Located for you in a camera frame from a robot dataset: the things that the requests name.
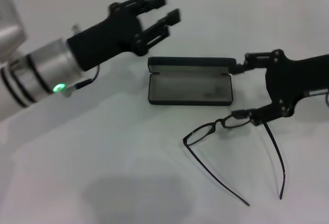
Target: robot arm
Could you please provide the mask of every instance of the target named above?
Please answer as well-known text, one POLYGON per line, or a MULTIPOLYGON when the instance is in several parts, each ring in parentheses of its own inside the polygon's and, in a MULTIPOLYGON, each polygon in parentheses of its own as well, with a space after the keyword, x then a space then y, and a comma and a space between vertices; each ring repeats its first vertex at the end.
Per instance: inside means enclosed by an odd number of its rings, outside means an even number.
POLYGON ((237 110, 236 119, 250 118, 254 125, 290 117, 303 98, 323 95, 329 89, 329 54, 306 60, 289 60, 280 49, 269 53, 248 53, 243 65, 232 66, 232 74, 266 68, 266 88, 272 103, 258 109, 237 110))
POLYGON ((169 26, 180 22, 179 10, 170 12, 147 30, 138 15, 158 9, 166 0, 113 3, 101 23, 66 42, 56 40, 20 58, 13 55, 26 36, 12 0, 0 0, 0 121, 70 86, 88 71, 122 52, 138 56, 169 36, 169 26))

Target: metal cylinder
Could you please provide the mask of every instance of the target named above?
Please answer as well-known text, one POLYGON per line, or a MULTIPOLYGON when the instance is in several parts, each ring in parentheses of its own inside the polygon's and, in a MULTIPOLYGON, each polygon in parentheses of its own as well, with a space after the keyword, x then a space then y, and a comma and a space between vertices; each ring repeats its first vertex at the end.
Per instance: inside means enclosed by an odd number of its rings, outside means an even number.
POLYGON ((0 62, 4 63, 26 40, 20 16, 12 0, 0 0, 0 62))
POLYGON ((54 93, 58 84, 71 85, 82 70, 62 40, 9 62, 0 69, 0 121, 54 93))

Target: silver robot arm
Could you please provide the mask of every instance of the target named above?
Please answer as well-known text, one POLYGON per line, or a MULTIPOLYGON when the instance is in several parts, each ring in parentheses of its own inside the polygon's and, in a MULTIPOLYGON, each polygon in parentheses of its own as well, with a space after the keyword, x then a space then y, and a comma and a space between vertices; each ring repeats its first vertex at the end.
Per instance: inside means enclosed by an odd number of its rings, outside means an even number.
MULTIPOLYGON (((12 0, 0 0, 0 121, 54 92, 73 89, 84 71, 122 52, 147 54, 169 36, 169 26, 180 22, 179 10, 145 31, 137 16, 165 4, 166 0, 113 3, 101 23, 17 58, 14 55, 27 38, 24 26, 12 0)), ((78 88, 88 84, 84 82, 78 88)))

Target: white table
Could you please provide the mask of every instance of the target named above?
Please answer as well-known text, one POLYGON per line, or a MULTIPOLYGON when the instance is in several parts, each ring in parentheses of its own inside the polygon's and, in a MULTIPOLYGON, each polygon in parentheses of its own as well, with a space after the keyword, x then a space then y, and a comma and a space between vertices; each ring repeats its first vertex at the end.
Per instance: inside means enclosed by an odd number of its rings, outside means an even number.
MULTIPOLYGON (((124 0, 15 0, 29 52, 124 0)), ((146 26, 180 8, 182 23, 149 55, 233 57, 281 48, 291 59, 329 52, 329 0, 169 0, 146 26)), ((302 100, 271 122, 287 183, 265 128, 218 129, 195 151, 251 207, 218 186, 182 146, 230 110, 269 103, 263 70, 233 78, 231 107, 152 106, 147 57, 124 53, 70 99, 54 95, 0 125, 0 223, 328 223, 329 110, 302 100)))

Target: open glasses case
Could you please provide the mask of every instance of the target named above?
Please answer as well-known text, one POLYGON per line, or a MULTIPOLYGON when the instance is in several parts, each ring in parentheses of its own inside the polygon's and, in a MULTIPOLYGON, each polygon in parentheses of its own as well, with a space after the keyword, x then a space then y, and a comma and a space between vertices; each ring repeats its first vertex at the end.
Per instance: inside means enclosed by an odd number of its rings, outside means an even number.
POLYGON ((228 67, 233 58, 150 57, 149 103, 229 106, 233 102, 228 67))

